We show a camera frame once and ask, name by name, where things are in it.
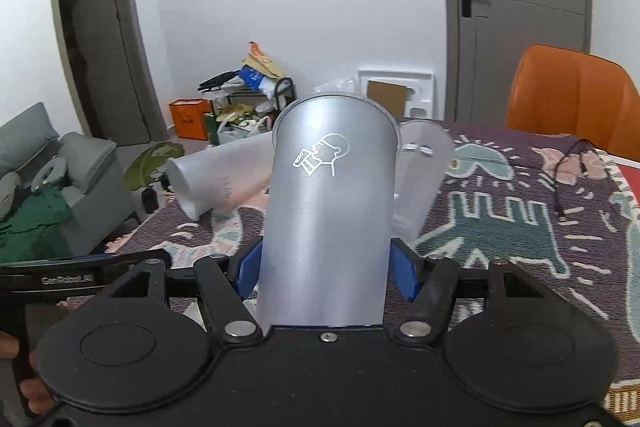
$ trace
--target screw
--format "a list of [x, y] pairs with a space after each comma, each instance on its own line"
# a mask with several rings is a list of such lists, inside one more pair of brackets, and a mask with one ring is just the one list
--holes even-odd
[[323, 342], [334, 343], [336, 340], [338, 340], [338, 335], [332, 333], [331, 331], [327, 331], [326, 333], [320, 335], [320, 340]]
[[254, 323], [249, 321], [233, 321], [225, 326], [226, 334], [232, 337], [248, 337], [257, 330]]
[[422, 321], [408, 321], [400, 326], [400, 332], [406, 337], [426, 337], [431, 333], [431, 326]]

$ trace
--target clear plastic bag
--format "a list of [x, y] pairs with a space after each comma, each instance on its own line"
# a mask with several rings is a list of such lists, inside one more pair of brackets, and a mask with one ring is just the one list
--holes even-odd
[[315, 92], [327, 92], [327, 91], [340, 91], [351, 92], [353, 94], [364, 95], [362, 90], [362, 84], [359, 78], [350, 76], [349, 78], [340, 78], [338, 80], [332, 80], [326, 84], [314, 87]]

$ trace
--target metallic cylinder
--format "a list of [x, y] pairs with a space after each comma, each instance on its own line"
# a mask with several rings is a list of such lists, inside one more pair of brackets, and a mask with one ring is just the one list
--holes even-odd
[[346, 93], [293, 103], [273, 130], [258, 321], [381, 324], [399, 131], [389, 113]]

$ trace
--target frosted plastic cup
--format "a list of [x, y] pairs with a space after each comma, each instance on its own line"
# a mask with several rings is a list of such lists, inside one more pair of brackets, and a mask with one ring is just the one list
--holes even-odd
[[400, 126], [402, 150], [396, 164], [393, 235], [417, 239], [453, 158], [453, 142], [442, 127], [427, 120]]
[[377, 103], [319, 93], [273, 130], [257, 316], [271, 325], [381, 324], [398, 126]]
[[271, 132], [171, 158], [166, 174], [184, 213], [194, 221], [208, 210], [230, 210], [269, 184]]

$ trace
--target finger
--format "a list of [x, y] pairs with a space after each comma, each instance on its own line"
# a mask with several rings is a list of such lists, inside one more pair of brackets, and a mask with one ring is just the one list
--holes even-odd
[[14, 359], [20, 351], [18, 339], [0, 331], [0, 359]]
[[40, 378], [29, 378], [20, 382], [20, 391], [28, 400], [41, 400], [49, 398], [47, 388], [44, 387]]
[[50, 398], [42, 400], [29, 400], [29, 409], [37, 415], [45, 414], [53, 407], [53, 400]]

